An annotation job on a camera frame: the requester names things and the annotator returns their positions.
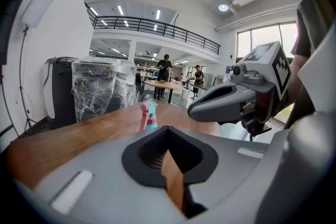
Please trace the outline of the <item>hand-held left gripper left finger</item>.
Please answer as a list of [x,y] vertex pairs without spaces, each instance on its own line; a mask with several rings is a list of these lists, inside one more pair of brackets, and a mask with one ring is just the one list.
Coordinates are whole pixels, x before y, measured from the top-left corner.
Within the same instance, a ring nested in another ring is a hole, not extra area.
[[49,173],[34,189],[15,185],[46,223],[185,223],[165,188],[143,186],[125,171],[122,153],[158,127],[104,141]]

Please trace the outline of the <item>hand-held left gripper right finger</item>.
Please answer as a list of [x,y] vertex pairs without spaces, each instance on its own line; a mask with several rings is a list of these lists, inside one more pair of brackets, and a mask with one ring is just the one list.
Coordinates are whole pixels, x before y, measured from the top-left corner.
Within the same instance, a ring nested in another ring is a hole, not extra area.
[[183,171],[185,212],[169,223],[257,223],[273,179],[273,144],[232,140],[170,126],[170,153]]

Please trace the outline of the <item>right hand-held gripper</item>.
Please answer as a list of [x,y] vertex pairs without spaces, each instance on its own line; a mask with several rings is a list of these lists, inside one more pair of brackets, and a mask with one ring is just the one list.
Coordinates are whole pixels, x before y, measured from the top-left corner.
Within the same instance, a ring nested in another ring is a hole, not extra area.
[[256,46],[232,66],[230,81],[216,85],[188,107],[197,122],[242,122],[251,137],[271,128],[266,122],[287,98],[289,61],[279,41]]

